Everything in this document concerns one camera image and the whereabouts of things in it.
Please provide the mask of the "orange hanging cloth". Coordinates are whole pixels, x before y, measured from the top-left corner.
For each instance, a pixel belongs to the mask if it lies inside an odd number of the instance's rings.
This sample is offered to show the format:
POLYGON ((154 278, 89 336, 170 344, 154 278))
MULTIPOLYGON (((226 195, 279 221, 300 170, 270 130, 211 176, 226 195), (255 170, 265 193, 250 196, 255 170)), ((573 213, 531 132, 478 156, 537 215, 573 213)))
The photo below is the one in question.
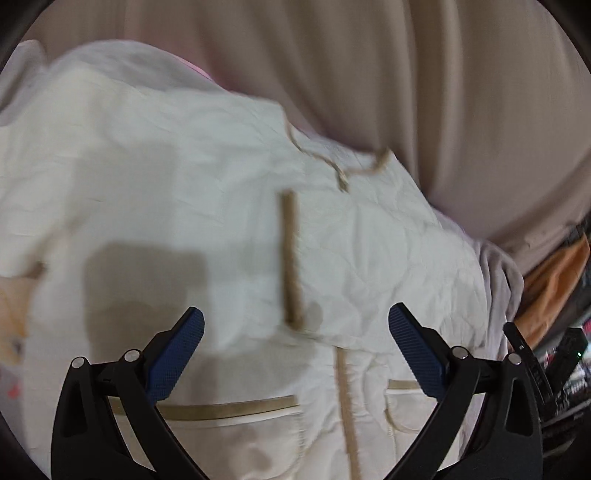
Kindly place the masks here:
POLYGON ((590 258, 586 235, 552 253, 524 279, 514 319, 527 344, 536 348, 555 323, 579 283, 590 258))

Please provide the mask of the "beige draped curtain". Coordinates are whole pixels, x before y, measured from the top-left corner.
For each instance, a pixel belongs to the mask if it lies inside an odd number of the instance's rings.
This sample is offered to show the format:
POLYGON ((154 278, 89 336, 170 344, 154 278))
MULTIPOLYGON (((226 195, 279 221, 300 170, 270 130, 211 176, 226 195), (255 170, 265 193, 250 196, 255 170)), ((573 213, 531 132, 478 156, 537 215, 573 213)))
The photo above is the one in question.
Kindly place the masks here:
POLYGON ((389 147, 523 271, 590 209, 590 73, 536 1, 57 1, 27 37, 53 58, 147 43, 298 127, 389 147))

